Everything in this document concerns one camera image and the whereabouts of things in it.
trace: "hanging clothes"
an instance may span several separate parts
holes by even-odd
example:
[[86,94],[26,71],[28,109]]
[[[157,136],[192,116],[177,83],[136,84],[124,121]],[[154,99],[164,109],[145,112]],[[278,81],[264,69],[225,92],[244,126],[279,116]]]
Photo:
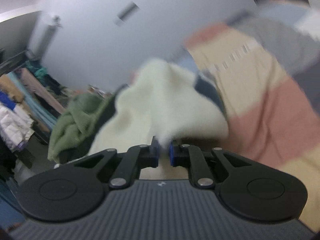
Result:
[[13,174],[12,169],[16,166],[17,157],[9,150],[4,141],[0,138],[0,165]]
[[52,114],[54,117],[59,118],[60,117],[60,113],[57,112],[56,109],[54,109],[50,104],[48,104],[48,102],[42,98],[41,96],[34,94],[35,99],[38,101],[38,103],[44,108],[46,109],[50,114]]
[[13,102],[6,93],[0,91],[0,101],[1,103],[9,108],[10,110],[13,110],[16,106],[15,102]]
[[46,90],[46,88],[26,69],[21,70],[21,82],[29,93],[34,93],[43,98],[57,112],[62,114],[65,108]]
[[13,111],[29,126],[31,127],[34,123],[33,119],[28,115],[28,113],[23,109],[21,104],[17,104]]
[[69,101],[75,96],[75,91],[62,86],[52,76],[39,61],[26,61],[27,69],[45,87],[45,89],[64,107],[68,106]]
[[25,95],[24,101],[27,103],[35,118],[43,122],[47,126],[47,128],[49,128],[49,130],[52,130],[52,128],[57,123],[57,118],[55,118],[33,99],[30,93],[21,84],[20,80],[14,72],[10,72],[6,74],[6,76],[8,76],[12,83],[14,83],[14,85]]

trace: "gray fabric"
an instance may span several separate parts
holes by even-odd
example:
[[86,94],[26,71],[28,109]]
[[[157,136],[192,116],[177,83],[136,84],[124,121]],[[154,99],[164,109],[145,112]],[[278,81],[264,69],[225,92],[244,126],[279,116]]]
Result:
[[256,39],[289,75],[302,72],[319,60],[320,42],[280,22],[250,17],[233,27]]
[[294,27],[294,24],[305,16],[307,12],[307,8],[294,4],[286,3],[275,5],[273,3],[270,7],[263,8],[258,14],[260,17],[273,19],[287,26]]
[[247,19],[248,17],[250,17],[252,15],[251,12],[249,11],[242,11],[238,14],[236,14],[235,16],[227,19],[225,21],[225,23],[230,26],[230,27],[233,27],[233,25],[236,25],[236,24],[239,24],[241,21]]
[[313,109],[320,114],[320,61],[293,78],[306,94]]

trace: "striped blanket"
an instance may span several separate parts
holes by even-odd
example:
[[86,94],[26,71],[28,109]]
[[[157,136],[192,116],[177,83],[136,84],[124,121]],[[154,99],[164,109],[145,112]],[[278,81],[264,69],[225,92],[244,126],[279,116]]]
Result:
[[280,20],[250,15],[209,26],[186,47],[224,103],[229,136],[220,146],[299,178],[308,189],[300,219],[320,230],[320,119],[298,81],[307,71],[319,73],[320,42]]

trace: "floor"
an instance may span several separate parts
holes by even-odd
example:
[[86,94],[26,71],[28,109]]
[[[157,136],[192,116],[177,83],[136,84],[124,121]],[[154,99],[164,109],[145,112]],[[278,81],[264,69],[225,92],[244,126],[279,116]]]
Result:
[[44,171],[52,170],[55,162],[47,159],[48,146],[39,143],[34,136],[28,142],[27,149],[35,157],[31,169],[28,169],[22,163],[17,163],[14,178],[21,185],[26,179]]

